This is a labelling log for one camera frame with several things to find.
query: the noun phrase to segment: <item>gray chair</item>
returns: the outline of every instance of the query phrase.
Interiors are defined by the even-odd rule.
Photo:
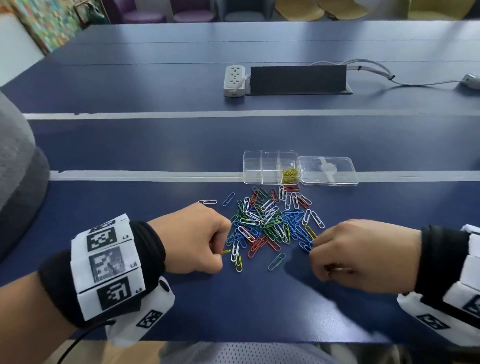
[[[221,22],[268,22],[274,9],[275,0],[215,0]]]

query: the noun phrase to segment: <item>fist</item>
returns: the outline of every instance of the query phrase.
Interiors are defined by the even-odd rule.
[[[405,293],[415,289],[420,255],[419,230],[349,220],[313,241],[310,262],[323,282],[333,280],[368,292]]]
[[[231,228],[226,217],[196,203],[149,224],[165,248],[167,272],[215,274],[222,270],[221,253]]]

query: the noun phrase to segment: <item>blue table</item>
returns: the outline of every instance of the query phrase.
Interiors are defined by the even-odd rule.
[[[471,172],[479,170],[477,93],[455,85],[392,88],[358,72],[348,74],[351,96],[225,99],[222,92],[229,64],[369,58],[403,82],[461,79],[480,70],[476,28],[469,22],[90,27],[3,89],[29,114],[51,169],[83,172],[51,182],[38,219],[0,265],[0,284],[34,271],[78,232],[122,213],[149,220],[200,199],[250,195],[251,186],[220,183],[225,176],[239,180],[247,149],[346,156],[361,181],[381,172],[398,181],[301,187],[327,226],[349,218],[413,228],[478,224],[480,178]],[[163,173],[160,182],[134,182],[132,172],[123,182],[79,181],[98,171]],[[396,177],[423,171],[432,171],[426,180],[440,174],[448,182]],[[169,178],[189,183],[162,182]],[[235,208],[215,206],[227,217]],[[225,257],[219,275],[169,276],[175,306],[145,339],[445,344],[394,296],[319,282],[296,244],[284,247],[284,264],[268,272],[277,253],[267,248],[245,257],[242,274]]]

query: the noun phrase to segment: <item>power strip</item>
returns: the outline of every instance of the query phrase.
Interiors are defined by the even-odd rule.
[[[223,82],[223,94],[226,97],[245,96],[245,67],[239,65],[228,66],[225,70],[225,81]]]

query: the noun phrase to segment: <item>black wristband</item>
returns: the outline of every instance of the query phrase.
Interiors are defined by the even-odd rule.
[[[165,249],[155,231],[146,222],[131,221],[130,227],[142,265],[145,291],[85,321],[78,303],[70,267],[71,252],[65,250],[47,259],[39,268],[42,285],[62,315],[78,328],[87,328],[105,320],[140,310],[142,298],[158,286],[165,272]]]
[[[470,234],[430,225],[422,229],[421,237],[422,252],[415,292],[431,301],[442,301],[452,284],[460,280]]]

